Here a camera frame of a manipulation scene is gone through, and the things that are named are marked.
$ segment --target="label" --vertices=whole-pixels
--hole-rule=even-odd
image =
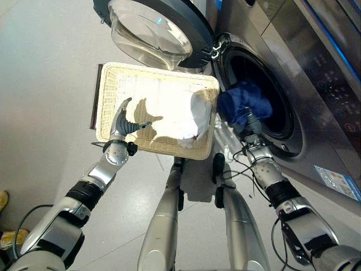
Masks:
[[[361,201],[360,191],[350,176],[329,171],[317,165],[314,165],[314,168],[328,187],[357,201]]]

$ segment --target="washing machine door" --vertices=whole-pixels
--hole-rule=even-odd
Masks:
[[[94,9],[111,25],[114,43],[147,66],[200,68],[211,61],[214,33],[190,0],[94,0]]]

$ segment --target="black cable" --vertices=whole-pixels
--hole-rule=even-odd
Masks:
[[[91,142],[92,145],[96,146],[96,147],[100,147],[100,148],[103,148],[104,147],[104,144],[105,142]]]
[[[276,221],[273,223],[273,226],[272,226],[272,231],[271,231],[271,243],[272,243],[272,248],[273,248],[273,251],[275,252],[277,258],[285,265],[287,266],[289,269],[293,270],[293,271],[304,271],[304,270],[300,270],[300,269],[297,269],[295,267],[292,267],[290,266],[286,261],[284,261],[282,259],[282,257],[278,254],[277,252],[277,249],[276,249],[276,246],[275,246],[275,240],[274,240],[274,234],[275,234],[275,228],[276,228],[276,225],[278,223],[278,221],[280,221],[279,218],[276,219]]]
[[[240,161],[237,160],[236,155],[239,154],[239,153],[241,153],[241,152],[243,152],[243,148],[242,148],[242,150],[234,153],[232,158],[233,158],[233,160],[236,161],[237,163],[239,163],[239,164],[243,165],[244,167],[246,167],[246,169],[243,170],[243,171],[241,171],[241,172],[232,171],[232,170],[230,170],[230,171],[224,171],[224,172],[222,173],[222,175],[221,175],[221,178],[222,178],[223,180],[228,180],[228,179],[234,178],[234,177],[242,174],[243,176],[248,177],[248,178],[253,182],[253,185],[257,188],[258,192],[264,197],[264,199],[265,199],[266,201],[268,201],[269,203],[271,203],[270,200],[264,195],[264,193],[263,193],[262,190],[260,189],[261,186],[259,185],[259,182],[258,182],[257,178],[255,177],[254,172],[253,172],[253,170],[252,170],[253,164],[254,164],[255,162],[261,160],[261,159],[264,159],[264,158],[260,158],[260,159],[257,160],[257,159],[254,157],[254,155],[252,154],[253,157],[255,158],[255,161],[252,163],[251,166],[248,166],[248,165],[246,165],[246,164],[244,164],[244,163],[242,163],[242,162],[240,162]],[[251,178],[249,175],[245,174],[246,171],[251,171],[253,178]],[[236,174],[235,174],[235,175],[232,175],[232,176],[229,176],[229,177],[227,177],[227,178],[224,178],[224,174],[225,174],[225,173],[229,173],[229,172],[231,172],[231,173],[236,173]]]
[[[17,254],[17,251],[16,251],[16,238],[17,238],[17,235],[19,233],[19,230],[22,226],[22,224],[24,223],[25,219],[28,218],[28,216],[34,212],[36,209],[39,209],[39,208],[43,208],[43,207],[52,207],[53,205],[52,204],[42,204],[42,205],[38,205],[38,206],[35,206],[34,208],[32,208],[29,212],[26,213],[26,215],[23,217],[23,219],[21,219],[20,223],[19,223],[19,226],[17,226],[17,229],[15,231],[15,235],[14,235],[14,238],[12,239],[12,253],[14,254],[14,259],[17,260],[19,258],[19,255]]]

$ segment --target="door hinge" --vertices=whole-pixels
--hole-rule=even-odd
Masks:
[[[213,46],[212,48],[212,55],[211,55],[212,60],[217,60],[230,43],[231,43],[230,35],[221,34],[218,38],[218,45]]]

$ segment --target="laundry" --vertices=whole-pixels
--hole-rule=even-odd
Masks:
[[[244,128],[249,107],[256,117],[266,119],[272,115],[270,101],[262,90],[249,78],[238,82],[236,86],[218,97],[217,110],[230,124]]]

